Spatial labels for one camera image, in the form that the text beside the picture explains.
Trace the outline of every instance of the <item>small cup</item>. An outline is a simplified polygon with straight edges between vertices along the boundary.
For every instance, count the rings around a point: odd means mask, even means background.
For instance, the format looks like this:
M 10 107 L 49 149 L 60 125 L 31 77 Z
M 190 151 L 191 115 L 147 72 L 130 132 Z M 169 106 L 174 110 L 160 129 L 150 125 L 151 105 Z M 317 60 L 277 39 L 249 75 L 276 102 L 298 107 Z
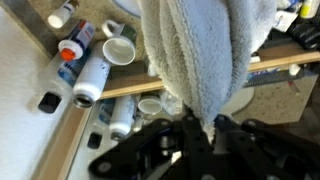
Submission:
M 153 93 L 141 94 L 138 108 L 144 114 L 157 114 L 162 110 L 162 103 L 159 95 Z
M 112 20 L 105 21 L 102 30 L 109 38 L 102 48 L 104 56 L 115 65 L 130 64 L 136 56 L 136 31 L 126 24 L 118 24 Z

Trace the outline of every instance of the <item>red cap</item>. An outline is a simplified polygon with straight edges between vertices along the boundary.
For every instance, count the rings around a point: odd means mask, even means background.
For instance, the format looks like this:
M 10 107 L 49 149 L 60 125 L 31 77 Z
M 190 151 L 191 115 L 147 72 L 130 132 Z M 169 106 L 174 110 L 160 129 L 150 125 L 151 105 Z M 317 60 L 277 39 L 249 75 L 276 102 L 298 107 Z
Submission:
M 60 52 L 60 55 L 62 59 L 65 61 L 72 61 L 76 57 L 76 54 L 71 49 L 68 49 L 68 48 L 62 49 L 62 51 Z

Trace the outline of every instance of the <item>wooden shelf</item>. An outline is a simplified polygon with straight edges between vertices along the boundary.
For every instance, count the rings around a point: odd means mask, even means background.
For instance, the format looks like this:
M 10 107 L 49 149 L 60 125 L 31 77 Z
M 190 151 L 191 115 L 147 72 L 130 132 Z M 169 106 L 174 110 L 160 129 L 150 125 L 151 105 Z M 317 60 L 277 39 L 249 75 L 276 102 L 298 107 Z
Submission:
M 259 55 L 261 62 L 251 64 L 250 72 L 320 61 L 319 52 L 305 51 L 297 43 L 263 49 L 259 51 Z M 145 73 L 143 63 L 129 66 L 121 67 L 114 73 L 112 79 L 107 82 L 101 99 L 164 88 L 161 79 L 149 77 Z

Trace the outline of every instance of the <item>bottle cap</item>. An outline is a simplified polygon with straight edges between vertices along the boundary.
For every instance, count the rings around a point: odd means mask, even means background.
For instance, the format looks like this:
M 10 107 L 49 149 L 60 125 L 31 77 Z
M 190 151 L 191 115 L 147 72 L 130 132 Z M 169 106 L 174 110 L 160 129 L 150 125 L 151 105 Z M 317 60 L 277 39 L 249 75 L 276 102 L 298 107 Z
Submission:
M 68 48 L 62 49 L 60 54 L 62 59 L 65 61 L 72 61 L 76 57 L 76 54 L 71 49 L 68 49 Z
M 59 8 L 48 17 L 48 23 L 53 28 L 61 28 L 70 18 L 71 13 L 65 8 Z
M 61 98 L 51 92 L 47 92 L 42 98 L 38 108 L 48 114 L 52 114 L 56 111 L 61 102 Z

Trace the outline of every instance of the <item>white wall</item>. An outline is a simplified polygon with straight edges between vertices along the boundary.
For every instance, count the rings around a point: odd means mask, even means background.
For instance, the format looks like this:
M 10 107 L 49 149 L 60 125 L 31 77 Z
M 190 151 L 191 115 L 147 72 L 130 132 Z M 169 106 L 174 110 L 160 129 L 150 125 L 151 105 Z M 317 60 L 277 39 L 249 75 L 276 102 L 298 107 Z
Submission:
M 35 77 L 49 59 L 0 8 L 0 179 L 30 179 L 57 125 L 31 111 Z

